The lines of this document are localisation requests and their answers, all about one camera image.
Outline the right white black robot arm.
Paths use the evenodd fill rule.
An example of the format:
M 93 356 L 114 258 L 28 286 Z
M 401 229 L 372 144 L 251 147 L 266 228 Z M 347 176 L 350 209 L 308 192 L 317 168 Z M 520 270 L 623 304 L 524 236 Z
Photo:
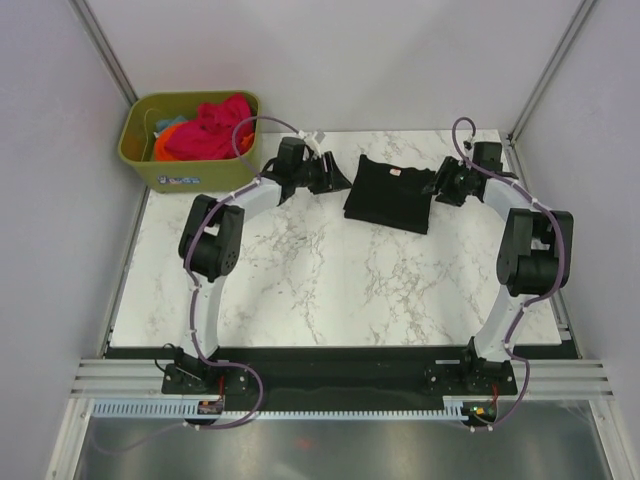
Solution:
M 499 293 L 487 320 L 472 336 L 457 365 L 444 368 L 467 392 L 497 386 L 513 394 L 515 343 L 526 310 L 555 294 L 570 274 L 574 219 L 540 204 L 503 169 L 496 142 L 463 142 L 462 159 L 447 157 L 425 191 L 434 200 L 460 207 L 475 197 L 504 221 L 496 260 Z

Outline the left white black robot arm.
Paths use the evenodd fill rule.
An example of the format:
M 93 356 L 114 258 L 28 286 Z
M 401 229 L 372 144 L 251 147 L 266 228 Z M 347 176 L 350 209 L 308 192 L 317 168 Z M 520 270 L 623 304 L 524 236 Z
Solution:
M 315 151 L 301 138 L 286 137 L 277 155 L 245 186 L 221 199 L 205 194 L 194 198 L 178 247 L 192 287 L 174 365 L 196 392 L 211 392 L 219 382 L 220 371 L 211 357 L 219 349 L 223 288 L 238 263 L 245 224 L 283 205 L 299 189 L 320 195 L 351 187 L 332 152 Z

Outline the black t shirt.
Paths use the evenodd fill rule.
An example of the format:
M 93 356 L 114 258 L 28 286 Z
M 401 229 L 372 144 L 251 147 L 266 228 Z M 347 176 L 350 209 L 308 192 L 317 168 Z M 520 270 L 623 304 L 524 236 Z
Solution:
M 361 154 L 344 217 L 426 235 L 432 200 L 426 187 L 434 178 L 429 169 L 379 163 Z

